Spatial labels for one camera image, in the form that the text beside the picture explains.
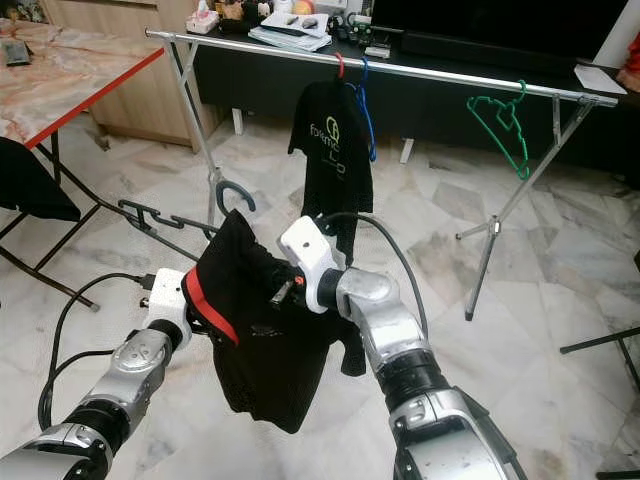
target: marble tabletop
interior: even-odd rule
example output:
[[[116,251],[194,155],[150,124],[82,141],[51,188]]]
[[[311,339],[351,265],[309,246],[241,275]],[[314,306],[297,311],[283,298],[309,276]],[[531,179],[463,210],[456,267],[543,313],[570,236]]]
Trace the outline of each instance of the marble tabletop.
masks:
[[[10,38],[33,54],[18,67],[0,54],[0,136],[29,148],[163,53],[151,40],[0,18],[0,40]]]

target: clothes rack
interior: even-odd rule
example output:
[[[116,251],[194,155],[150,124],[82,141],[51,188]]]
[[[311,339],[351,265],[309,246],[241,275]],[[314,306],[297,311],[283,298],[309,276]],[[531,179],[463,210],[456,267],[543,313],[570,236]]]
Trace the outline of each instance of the clothes rack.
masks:
[[[176,74],[180,91],[187,108],[187,112],[191,119],[192,126],[196,131],[198,141],[205,155],[207,165],[209,167],[209,188],[210,188],[210,202],[209,202],[209,223],[214,224],[215,214],[215,198],[213,192],[215,192],[216,184],[222,179],[219,167],[216,165],[213,156],[207,148],[204,134],[202,133],[202,126],[198,117],[197,110],[195,109],[193,101],[193,93],[189,87],[189,76],[193,71],[193,62],[198,51],[198,47],[206,46],[213,48],[221,48],[226,50],[233,50],[244,53],[253,53],[259,55],[269,55],[273,57],[288,58],[292,60],[299,60],[305,62],[322,63],[327,65],[334,65],[344,67],[363,69],[364,62],[361,59],[355,58],[341,58],[338,59],[333,55],[323,55],[318,53],[306,53],[284,50],[268,45],[260,45],[253,43],[238,42],[233,40],[226,40],[221,38],[212,38],[199,35],[190,35],[182,33],[162,32],[146,29],[145,33],[148,37],[159,38],[164,41],[165,49],[169,53],[173,70]],[[190,51],[184,62],[178,54],[177,45],[186,44],[190,47]],[[470,85],[480,88],[489,88],[493,90],[501,90],[507,92],[521,92],[522,85],[519,82],[511,82],[500,80],[496,78],[480,77],[473,75],[463,75],[453,72],[443,72],[438,70],[430,70],[425,68],[409,67],[405,65],[396,65],[392,63],[383,62],[369,62],[368,64],[370,72],[380,72],[391,75],[398,75],[403,77],[413,77],[423,80],[431,80],[437,82],[448,82],[455,84]],[[584,121],[593,107],[608,107],[613,108],[618,104],[618,100],[615,97],[603,96],[595,93],[587,93],[574,90],[563,90],[557,88],[545,87],[542,85],[527,84],[527,95],[548,97],[551,99],[551,114],[552,123],[551,128],[553,131],[553,142],[547,152],[542,157],[538,167],[531,173],[529,178],[524,181],[519,188],[514,192],[511,199],[505,204],[500,213],[492,215],[489,220],[482,225],[478,225],[470,230],[456,234],[456,239],[461,240],[467,236],[485,232],[486,239],[482,257],[480,259],[480,265],[478,268],[478,276],[475,285],[471,291],[471,296],[465,308],[465,318],[471,320],[475,311],[475,306],[480,294],[480,289],[484,280],[484,276],[487,271],[487,266],[493,247],[497,237],[502,230],[502,223],[506,220],[507,216],[513,211],[518,202],[527,194],[533,183],[542,175],[547,166],[556,157],[560,149],[567,143],[572,134],[576,131],[579,125]],[[560,102],[561,101],[574,102],[578,104],[578,107],[572,117],[567,123],[562,126],[560,118]]]

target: marble floor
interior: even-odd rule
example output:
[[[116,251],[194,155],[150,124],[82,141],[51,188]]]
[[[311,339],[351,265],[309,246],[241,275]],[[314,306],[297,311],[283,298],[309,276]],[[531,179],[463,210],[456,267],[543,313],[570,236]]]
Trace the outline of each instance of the marble floor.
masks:
[[[287,123],[256,117],[247,119],[242,137],[225,122],[210,139],[224,175],[255,196],[258,209],[247,218],[274,253],[303,192],[304,157],[286,154],[289,132]],[[207,172],[200,156],[141,140],[114,137],[110,143],[107,152],[98,148],[82,120],[61,131],[64,161],[105,198],[129,198],[167,215],[205,220]],[[394,138],[380,142],[373,166],[375,214],[408,253],[430,339],[450,382],[491,411],[530,479],[584,480],[601,467],[640,464],[640,403],[620,351],[609,344],[558,353],[560,346],[639,324],[640,273],[632,257],[640,248],[640,194],[606,173],[552,166],[505,223],[475,320],[468,323],[464,302],[483,238],[456,241],[454,233],[499,211],[519,181],[497,155],[417,143],[405,166],[398,163],[401,146]],[[86,208],[78,191],[65,188]],[[0,225],[12,218],[0,215]],[[3,246],[34,261],[66,228],[29,219]],[[163,233],[195,253],[206,246],[198,232]],[[108,272],[145,274],[191,264],[102,212],[45,273],[79,287]],[[358,232],[355,265],[395,276],[415,309],[400,263],[366,226]],[[74,307],[60,358],[112,348],[144,317],[138,307],[144,292],[128,282],[113,280],[89,296],[102,309]],[[36,403],[66,300],[0,260],[0,455],[38,433]],[[638,359],[640,345],[630,348]],[[389,480],[395,447],[382,395],[371,372],[356,379],[340,374],[341,349],[331,348],[302,429],[288,435],[230,411],[211,346],[195,338],[174,357],[109,478]],[[61,377],[54,422],[106,364],[105,358],[87,359]]]

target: black t-shirt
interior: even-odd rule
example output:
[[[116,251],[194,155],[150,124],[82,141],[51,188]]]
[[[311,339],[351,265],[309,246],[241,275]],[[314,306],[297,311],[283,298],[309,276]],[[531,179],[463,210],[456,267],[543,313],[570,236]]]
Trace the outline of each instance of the black t-shirt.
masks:
[[[368,131],[353,88],[341,80],[309,85],[296,108],[289,153],[307,156],[302,215],[372,212]],[[357,220],[333,223],[337,248],[353,262]]]
[[[296,274],[256,243],[234,210],[182,282],[190,312],[209,330],[216,372],[231,408],[289,433],[298,431],[307,414],[332,343],[345,345],[344,374],[361,375],[366,368],[354,323],[291,301],[279,310],[270,305]]]
[[[0,207],[40,218],[80,220],[80,210],[24,145],[0,137]]]

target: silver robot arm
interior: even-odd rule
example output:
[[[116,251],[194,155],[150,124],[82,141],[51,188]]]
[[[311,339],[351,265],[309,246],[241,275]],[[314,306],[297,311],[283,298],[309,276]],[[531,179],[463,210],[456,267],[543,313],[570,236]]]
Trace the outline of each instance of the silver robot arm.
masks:
[[[338,270],[309,217],[282,235],[280,248],[305,274],[307,306],[318,313],[337,310],[360,329],[398,447],[394,478],[506,480],[506,463],[512,474],[526,478],[488,412],[447,383],[395,281],[355,268]]]
[[[144,417],[173,352],[191,329],[181,293],[183,274],[161,269],[144,329],[111,356],[107,373],[60,424],[0,459],[2,480],[102,480],[114,455]]]

